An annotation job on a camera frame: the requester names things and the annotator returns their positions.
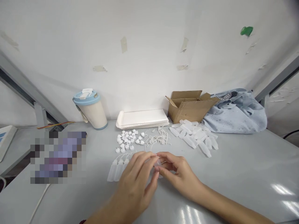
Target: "forearm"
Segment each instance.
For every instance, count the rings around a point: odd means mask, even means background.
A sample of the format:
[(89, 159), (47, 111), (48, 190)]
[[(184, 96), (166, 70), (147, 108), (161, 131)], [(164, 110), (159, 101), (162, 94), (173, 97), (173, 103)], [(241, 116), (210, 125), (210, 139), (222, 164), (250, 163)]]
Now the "forearm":
[(261, 214), (228, 199), (206, 185), (203, 185), (202, 190), (204, 193), (201, 194), (202, 196), (200, 198), (196, 199), (196, 202), (221, 216), (229, 223), (273, 223), (271, 220), (267, 219)]
[(105, 206), (97, 210), (92, 216), (86, 220), (84, 224), (123, 224), (124, 220), (121, 219), (117, 210), (115, 211), (111, 201), (109, 201)]

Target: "gray table surface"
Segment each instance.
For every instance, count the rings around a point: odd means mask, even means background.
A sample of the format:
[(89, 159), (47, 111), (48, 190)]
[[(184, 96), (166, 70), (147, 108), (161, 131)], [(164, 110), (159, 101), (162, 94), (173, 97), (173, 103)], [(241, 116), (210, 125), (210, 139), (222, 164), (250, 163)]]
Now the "gray table surface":
[(29, 152), (30, 141), (40, 132), (36, 127), (18, 128), (5, 156), (0, 162), (0, 176), (5, 176)]
[[(79, 223), (113, 194), (116, 182), (107, 182), (112, 161), (118, 156), (115, 122), (104, 130), (90, 124), (70, 124), (64, 131), (86, 131), (86, 183), (52, 184), (32, 223)], [(153, 152), (184, 156), (199, 179), (230, 199), (276, 223), (299, 217), (299, 148), (266, 130), (252, 135), (218, 134), (219, 150), (212, 157), (190, 148), (169, 131), (172, 145), (155, 144)], [(137, 151), (144, 147), (136, 145)], [(2, 224), (27, 223), (45, 184), (30, 184), (30, 165), (0, 194)], [(186, 200), (166, 179), (148, 209), (135, 223), (224, 223), (218, 216)]]

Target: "light blue bag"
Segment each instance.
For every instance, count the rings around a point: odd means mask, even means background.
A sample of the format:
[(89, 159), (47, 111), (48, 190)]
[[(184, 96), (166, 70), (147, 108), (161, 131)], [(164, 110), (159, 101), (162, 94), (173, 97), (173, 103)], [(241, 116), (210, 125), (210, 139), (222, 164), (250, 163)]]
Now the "light blue bag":
[(220, 100), (205, 115), (202, 123), (216, 133), (252, 134), (267, 127), (265, 109), (246, 89), (233, 89), (211, 97), (222, 98), (235, 91), (229, 99)]

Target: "white wall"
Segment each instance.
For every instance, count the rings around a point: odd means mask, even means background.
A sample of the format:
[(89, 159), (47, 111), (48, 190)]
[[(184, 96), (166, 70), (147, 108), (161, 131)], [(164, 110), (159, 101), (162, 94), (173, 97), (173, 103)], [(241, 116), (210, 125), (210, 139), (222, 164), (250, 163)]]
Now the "white wall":
[[(299, 129), (299, 73), (276, 90), (267, 106), (268, 126), (273, 133), (284, 137)], [(299, 147), (299, 133), (287, 138)]]
[[(69, 120), (82, 120), (72, 102), (82, 88), (97, 90), (116, 119), (120, 110), (167, 109), (172, 91), (254, 89), (278, 62), (299, 55), (295, 3), (1, 1), (0, 49)], [(244, 26), (254, 27), (249, 38), (240, 35)], [(107, 72), (93, 71), (98, 65)]]
[(1, 81), (0, 90), (0, 128), (35, 126), (34, 109)]

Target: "blue lid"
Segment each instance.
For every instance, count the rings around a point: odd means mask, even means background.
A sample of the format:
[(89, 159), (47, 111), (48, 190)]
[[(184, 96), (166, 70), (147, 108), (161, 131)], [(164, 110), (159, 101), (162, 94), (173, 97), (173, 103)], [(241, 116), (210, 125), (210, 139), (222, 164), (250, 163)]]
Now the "blue lid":
[(73, 101), (76, 105), (79, 105), (79, 106), (91, 105), (91, 104), (94, 104), (94, 103), (100, 101), (100, 99), (101, 99), (100, 95), (94, 90), (92, 90), (90, 96), (81, 97), (82, 95), (83, 95), (82, 92), (78, 92), (73, 97)]

